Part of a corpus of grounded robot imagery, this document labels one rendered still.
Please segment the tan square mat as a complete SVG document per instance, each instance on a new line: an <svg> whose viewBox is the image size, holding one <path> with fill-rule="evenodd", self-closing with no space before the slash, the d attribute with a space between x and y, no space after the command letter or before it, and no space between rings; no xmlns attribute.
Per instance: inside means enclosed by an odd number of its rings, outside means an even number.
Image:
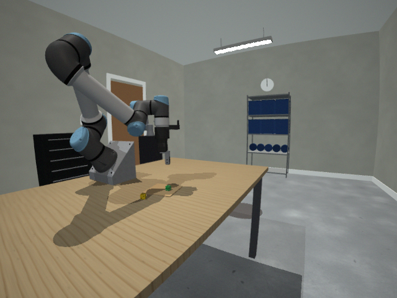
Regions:
<svg viewBox="0 0 397 298"><path fill-rule="evenodd" d="M170 184L155 184L154 186L150 187L149 189L143 191L142 193L156 195L156 196L165 196L171 197L174 193L176 193L182 186L170 185L171 190L166 191L165 186Z"/></svg>

